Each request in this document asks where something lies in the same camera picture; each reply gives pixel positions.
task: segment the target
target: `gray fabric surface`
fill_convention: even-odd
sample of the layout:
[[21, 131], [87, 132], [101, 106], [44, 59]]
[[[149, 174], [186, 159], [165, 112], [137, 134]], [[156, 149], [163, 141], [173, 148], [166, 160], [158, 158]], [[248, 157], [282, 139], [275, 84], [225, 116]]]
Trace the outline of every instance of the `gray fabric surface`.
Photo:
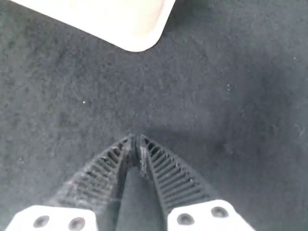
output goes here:
[[0, 2], [0, 227], [128, 133], [186, 160], [257, 230], [308, 228], [308, 3], [178, 0], [129, 53]]

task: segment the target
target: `white mounting bracket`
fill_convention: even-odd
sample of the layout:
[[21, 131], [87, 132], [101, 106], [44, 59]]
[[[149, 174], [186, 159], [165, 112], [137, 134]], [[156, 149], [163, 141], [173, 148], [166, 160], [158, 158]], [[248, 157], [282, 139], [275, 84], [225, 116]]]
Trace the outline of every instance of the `white mounting bracket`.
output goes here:
[[223, 200], [214, 200], [173, 209], [168, 216], [167, 230], [254, 231], [235, 211], [233, 206]]

